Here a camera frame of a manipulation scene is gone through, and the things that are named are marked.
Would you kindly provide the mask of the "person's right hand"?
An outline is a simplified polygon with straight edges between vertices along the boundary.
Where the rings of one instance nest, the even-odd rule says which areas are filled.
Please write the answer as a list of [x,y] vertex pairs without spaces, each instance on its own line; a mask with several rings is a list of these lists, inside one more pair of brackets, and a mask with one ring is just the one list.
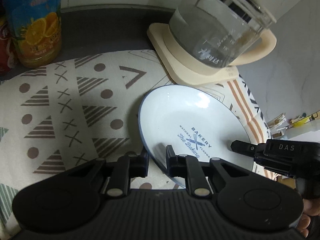
[[303,199],[304,210],[297,225],[297,230],[306,238],[309,234],[307,227],[311,223],[311,217],[319,216],[320,203],[319,199],[307,200]]

